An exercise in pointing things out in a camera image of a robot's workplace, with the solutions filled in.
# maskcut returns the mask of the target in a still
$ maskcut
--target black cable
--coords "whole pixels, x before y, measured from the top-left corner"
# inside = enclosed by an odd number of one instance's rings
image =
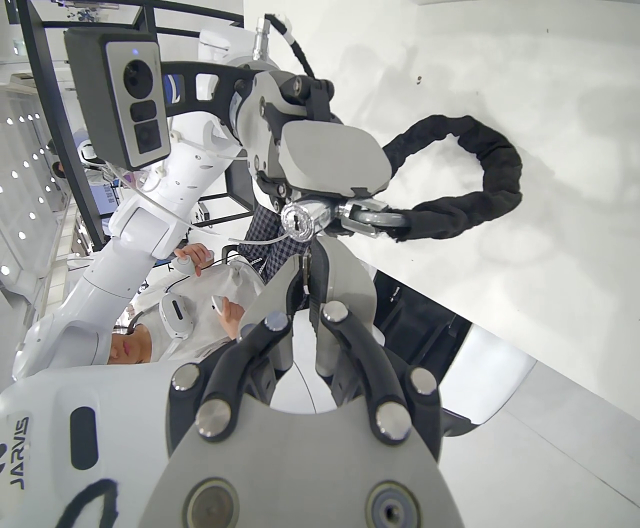
[[[56,528],[72,528],[80,517],[84,507],[100,496],[104,496],[102,516],[99,528],[113,528],[118,518],[116,498],[118,497],[118,485],[110,479],[101,479],[89,484],[78,493],[65,508],[60,516]]]
[[[309,394],[309,398],[311,399],[311,405],[314,406],[314,413],[318,414],[318,411],[316,409],[316,404],[314,402],[314,397],[311,396],[311,391],[309,390],[309,386],[307,385],[307,381],[305,379],[305,377],[302,375],[302,371],[300,370],[300,367],[298,367],[298,364],[296,362],[293,362],[293,364],[296,366],[296,368],[298,369],[298,372],[300,373],[300,378],[302,378],[302,381],[305,384],[305,387],[307,388],[307,392]]]
[[[278,33],[280,33],[285,38],[286,38],[286,35],[289,34],[289,30],[287,29],[287,26],[285,26],[282,23],[282,21],[278,20],[276,15],[265,15],[264,19],[270,21],[271,25],[278,31]],[[311,69],[309,62],[307,61],[307,56],[302,51],[302,48],[300,47],[300,44],[298,44],[298,41],[294,40],[289,45],[291,46],[291,50],[293,51],[293,54],[295,55],[296,59],[298,59],[300,64],[302,64],[302,68],[305,71],[305,74],[311,77],[312,79],[315,79],[316,76],[314,75],[314,71]]]

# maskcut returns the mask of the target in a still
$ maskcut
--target metal bolt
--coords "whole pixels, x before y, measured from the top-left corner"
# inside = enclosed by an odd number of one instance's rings
[[[411,383],[418,394],[428,396],[438,388],[436,378],[427,369],[416,367],[411,372]]]
[[[331,323],[340,323],[349,315],[349,310],[340,301],[329,301],[324,305],[322,313],[327,321]]]
[[[287,314],[282,312],[271,312],[264,318],[264,326],[269,328],[272,332],[282,332],[289,324],[289,318]]]
[[[200,368],[195,363],[187,363],[175,371],[171,378],[174,390],[183,392],[193,388],[200,377]]]
[[[411,432],[411,415],[403,405],[387,401],[376,411],[376,425],[390,440],[404,440]]]
[[[240,333],[238,334],[238,342],[242,341],[245,337],[247,337],[256,326],[257,325],[253,323],[244,325],[240,329]]]
[[[196,413],[196,427],[203,438],[214,438],[229,425],[231,407],[222,399],[210,399]]]
[[[300,77],[296,77],[293,81],[293,94],[298,96],[300,95],[300,92],[302,92],[302,79],[300,79]]]

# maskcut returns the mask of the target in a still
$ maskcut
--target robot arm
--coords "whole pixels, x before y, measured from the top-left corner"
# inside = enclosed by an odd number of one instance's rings
[[[355,230],[349,220],[364,219],[354,211],[367,212],[369,219],[385,212],[372,196],[387,186],[389,162],[371,136],[341,125],[330,113],[329,82],[278,72],[260,61],[249,62],[248,68],[198,63],[161,67],[157,44],[137,32],[74,28],[65,38],[79,100],[101,158],[135,170],[168,156],[164,98],[153,88],[143,95],[135,89],[141,96],[135,97],[131,79],[136,86],[153,86],[149,78],[159,79],[161,72],[182,75],[185,98],[169,105],[166,114],[216,115],[229,140],[247,150],[261,196],[274,209],[288,207],[283,224],[292,236],[311,239],[336,220]],[[258,44],[262,48],[262,39]],[[210,101],[195,98],[199,73],[218,76]],[[158,107],[157,117],[134,120],[130,110],[141,99]],[[194,149],[185,141],[175,143],[164,164],[166,173],[149,178],[141,190],[153,202],[136,195],[119,208],[110,224],[111,242],[65,304],[29,332],[17,374],[106,362],[111,322],[155,260],[167,256],[182,238],[185,228],[179,219],[186,218],[210,179],[202,153]],[[281,413],[265,405],[277,379],[292,365],[291,316],[302,292],[310,297],[317,334],[316,370],[339,405],[315,416]],[[6,412],[25,405],[45,410],[33,421],[40,425],[38,441],[30,440],[29,463],[41,472],[63,473],[67,485],[61,498],[52,487],[56,478],[40,478],[40,487],[24,495],[20,515],[8,518],[6,525],[20,525],[19,516],[35,520],[60,515],[65,507],[77,506],[90,479],[110,479],[122,483],[117,511],[127,526],[419,528],[428,516],[429,525],[461,528],[436,465],[441,431],[435,380],[373,339],[375,304],[371,279],[354,256],[339,240],[318,237],[310,253],[292,257],[247,310],[239,341],[200,364],[177,370],[170,362],[76,373],[64,369],[16,383],[1,396]],[[80,375],[91,383],[89,389],[78,383]],[[64,384],[72,382],[65,390]],[[162,398],[167,387],[168,408]],[[134,389],[146,399],[131,397]],[[67,463],[68,430],[60,427],[60,420],[78,408],[100,413],[99,427],[95,414],[93,425],[89,423],[100,449],[82,476]],[[146,443],[136,450],[122,449],[120,438],[109,442],[110,427],[122,424]],[[52,436],[55,431],[55,441],[44,431]],[[115,504],[111,496],[113,511]]]

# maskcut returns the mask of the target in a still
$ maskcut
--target person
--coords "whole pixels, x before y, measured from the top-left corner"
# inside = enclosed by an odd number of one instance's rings
[[[264,288],[260,276],[241,259],[213,266],[213,261],[207,261],[209,252],[202,244],[189,244],[174,253],[180,258],[191,257],[195,275],[185,276],[173,270],[135,299],[132,304],[138,315],[130,327],[114,329],[108,364],[149,363],[162,357],[172,338],[164,328],[157,303],[167,291],[184,298],[194,322],[192,334],[179,344],[171,359],[201,360],[237,338],[244,310]],[[212,307],[212,295],[224,297],[221,314]]]
[[[245,240],[274,240],[284,235],[280,215],[257,204]],[[287,237],[275,244],[254,246],[240,244],[238,253],[242,255],[267,284],[292,255],[303,255],[311,242],[296,242]]]
[[[249,229],[248,241],[267,241],[284,234],[280,217],[257,205]],[[278,270],[292,255],[304,254],[311,242],[296,242],[287,237],[269,245],[240,244],[236,259],[226,266],[206,262],[208,250],[202,244],[189,244],[174,253],[189,255],[195,264],[195,276],[184,277],[174,270],[160,282],[145,289],[134,303],[134,310],[149,310],[133,319],[132,328],[119,328],[112,335],[110,364],[135,364],[157,361],[168,348],[171,338],[160,321],[158,311],[151,310],[167,288],[188,300],[187,309],[194,319],[194,331],[172,355],[175,359],[202,359],[203,354],[236,339],[244,311],[251,305]],[[211,296],[224,297],[222,314],[211,306]],[[298,310],[305,307],[304,296]]]

